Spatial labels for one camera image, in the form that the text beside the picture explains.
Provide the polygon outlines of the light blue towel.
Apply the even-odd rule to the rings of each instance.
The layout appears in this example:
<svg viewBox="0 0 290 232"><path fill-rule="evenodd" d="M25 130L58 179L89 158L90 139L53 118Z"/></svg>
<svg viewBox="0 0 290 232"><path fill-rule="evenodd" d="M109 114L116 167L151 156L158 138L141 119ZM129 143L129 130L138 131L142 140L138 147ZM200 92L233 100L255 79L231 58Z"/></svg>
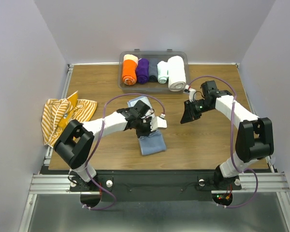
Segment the light blue towel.
<svg viewBox="0 0 290 232"><path fill-rule="evenodd" d="M133 107L139 100L151 107L150 101L146 96L140 96L129 100L128 107ZM149 136L141 136L138 138L142 156L152 155L162 151L166 151L166 144L160 130L156 130Z"/></svg>

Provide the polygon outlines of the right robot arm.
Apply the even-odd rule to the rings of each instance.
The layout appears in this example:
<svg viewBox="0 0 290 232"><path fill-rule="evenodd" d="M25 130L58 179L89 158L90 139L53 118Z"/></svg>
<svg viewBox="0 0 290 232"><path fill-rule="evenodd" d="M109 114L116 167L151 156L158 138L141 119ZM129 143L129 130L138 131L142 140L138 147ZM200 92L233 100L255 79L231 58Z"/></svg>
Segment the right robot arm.
<svg viewBox="0 0 290 232"><path fill-rule="evenodd" d="M270 156L274 152L273 125L269 118L258 117L236 101L228 90L219 90L215 81L201 85L202 98L196 99L196 90L186 85L184 92L189 99L184 102L184 113L180 123L198 120L203 113L218 110L231 122L231 156L219 165L213 176L215 187L223 189L230 179L246 170L249 165Z"/></svg>

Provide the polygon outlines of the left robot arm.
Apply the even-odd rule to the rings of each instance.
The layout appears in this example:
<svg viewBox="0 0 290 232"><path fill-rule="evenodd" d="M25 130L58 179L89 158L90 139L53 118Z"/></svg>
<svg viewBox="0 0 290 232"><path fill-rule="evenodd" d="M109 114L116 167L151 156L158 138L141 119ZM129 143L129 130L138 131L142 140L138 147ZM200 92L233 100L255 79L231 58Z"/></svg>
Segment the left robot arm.
<svg viewBox="0 0 290 232"><path fill-rule="evenodd" d="M150 135L154 109L141 100L132 107L121 108L106 116L88 122L71 120L54 144L55 152L76 173L79 180L70 180L82 189L94 190L98 179L96 171L87 162L92 144L109 134L135 129L138 136Z"/></svg>

